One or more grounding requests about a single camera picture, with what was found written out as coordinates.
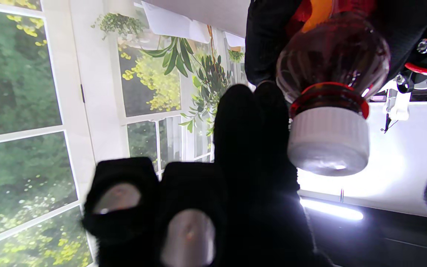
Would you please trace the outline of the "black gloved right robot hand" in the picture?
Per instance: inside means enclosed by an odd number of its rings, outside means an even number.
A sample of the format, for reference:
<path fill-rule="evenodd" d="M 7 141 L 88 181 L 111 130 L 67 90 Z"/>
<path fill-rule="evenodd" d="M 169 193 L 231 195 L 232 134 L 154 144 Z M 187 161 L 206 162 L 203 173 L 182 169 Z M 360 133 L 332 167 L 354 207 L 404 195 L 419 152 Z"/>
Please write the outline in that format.
<path fill-rule="evenodd" d="M 364 223 L 313 211 L 287 153 L 289 114 L 271 82 L 230 87 L 215 119 L 213 163 L 146 157 L 97 164 L 83 228 L 100 267 L 427 267 L 427 218 L 367 208 Z M 427 184 L 425 189 L 427 203 Z"/>

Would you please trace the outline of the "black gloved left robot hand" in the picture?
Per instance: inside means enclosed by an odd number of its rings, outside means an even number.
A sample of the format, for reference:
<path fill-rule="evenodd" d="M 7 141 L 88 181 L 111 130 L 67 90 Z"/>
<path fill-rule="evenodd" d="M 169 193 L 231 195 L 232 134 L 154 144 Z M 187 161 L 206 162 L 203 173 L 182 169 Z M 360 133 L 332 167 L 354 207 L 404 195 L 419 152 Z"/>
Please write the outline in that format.
<path fill-rule="evenodd" d="M 377 0 L 368 15 L 371 25 L 390 48 L 390 81 L 405 65 L 408 56 L 427 28 L 427 0 Z M 257 86 L 275 80 L 276 62 L 290 37 L 287 25 L 303 0 L 252 0 L 247 15 L 245 71 Z"/>

